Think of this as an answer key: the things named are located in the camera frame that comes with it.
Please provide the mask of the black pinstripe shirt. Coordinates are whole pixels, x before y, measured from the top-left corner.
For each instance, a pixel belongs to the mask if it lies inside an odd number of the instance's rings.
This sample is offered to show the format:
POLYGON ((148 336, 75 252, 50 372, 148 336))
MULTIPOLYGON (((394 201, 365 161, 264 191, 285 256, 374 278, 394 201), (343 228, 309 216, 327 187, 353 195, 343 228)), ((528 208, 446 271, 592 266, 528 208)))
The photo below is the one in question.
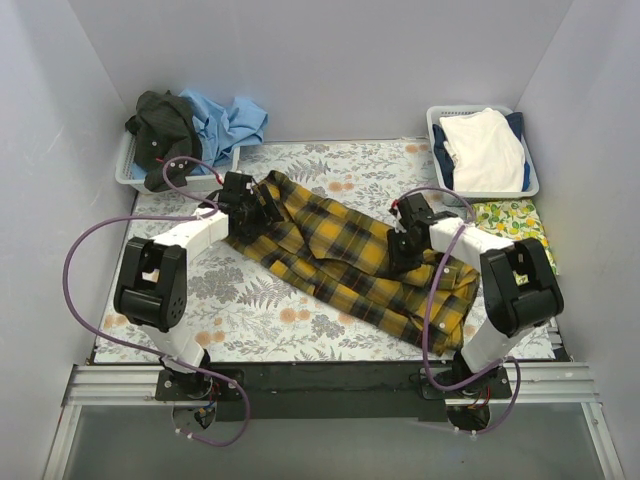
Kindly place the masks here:
POLYGON ((165 162, 180 156, 202 159, 191 104, 170 91, 144 92, 125 129, 135 137, 134 165, 143 171, 144 187, 150 192, 169 189, 162 174, 165 162))

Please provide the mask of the yellow plaid flannel shirt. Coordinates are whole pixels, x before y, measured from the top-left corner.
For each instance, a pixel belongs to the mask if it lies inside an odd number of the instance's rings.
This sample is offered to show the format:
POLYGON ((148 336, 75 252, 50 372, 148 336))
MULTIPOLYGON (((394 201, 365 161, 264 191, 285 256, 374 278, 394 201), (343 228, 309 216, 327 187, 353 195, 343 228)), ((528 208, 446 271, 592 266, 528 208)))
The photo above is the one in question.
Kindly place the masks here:
POLYGON ((228 237, 232 248, 300 291, 402 341, 421 345, 428 326, 430 352, 442 355, 462 348, 464 324, 479 288, 476 270, 448 260, 425 323, 439 253, 426 250, 419 268, 391 273, 388 225, 318 196, 278 171, 261 184, 284 220, 252 243, 228 237))

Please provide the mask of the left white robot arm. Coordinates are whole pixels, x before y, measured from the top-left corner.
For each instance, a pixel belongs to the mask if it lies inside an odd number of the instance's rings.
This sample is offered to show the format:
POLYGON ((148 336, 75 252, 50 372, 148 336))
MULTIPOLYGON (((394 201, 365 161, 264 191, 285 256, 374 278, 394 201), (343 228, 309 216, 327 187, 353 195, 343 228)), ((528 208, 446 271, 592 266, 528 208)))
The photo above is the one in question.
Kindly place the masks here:
POLYGON ((171 384, 200 400, 213 390, 214 381, 203 369, 209 364, 207 352, 182 322, 189 262, 227 237, 253 241, 283 217, 268 188, 238 172, 226 173, 222 188, 193 216, 153 238, 127 242, 114 308, 152 340, 171 384))

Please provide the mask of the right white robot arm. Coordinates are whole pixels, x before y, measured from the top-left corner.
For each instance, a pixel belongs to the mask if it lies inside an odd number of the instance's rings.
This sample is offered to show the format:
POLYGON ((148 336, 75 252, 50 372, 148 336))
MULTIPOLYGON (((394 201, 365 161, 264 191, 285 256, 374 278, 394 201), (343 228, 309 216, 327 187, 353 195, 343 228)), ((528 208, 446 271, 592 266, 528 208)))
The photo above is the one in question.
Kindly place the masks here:
POLYGON ((432 387, 475 397, 486 389, 489 376, 524 336, 564 309, 544 246, 535 238, 513 241, 490 234, 449 211, 436 213, 419 188, 395 200, 390 212, 397 222, 397 227, 387 232, 393 271, 415 269, 427 249, 442 254, 427 297, 425 323, 430 320, 440 277, 451 257, 481 276, 487 319, 454 355, 448 385, 438 383, 432 375, 429 327, 424 326, 422 333, 424 371, 432 387))

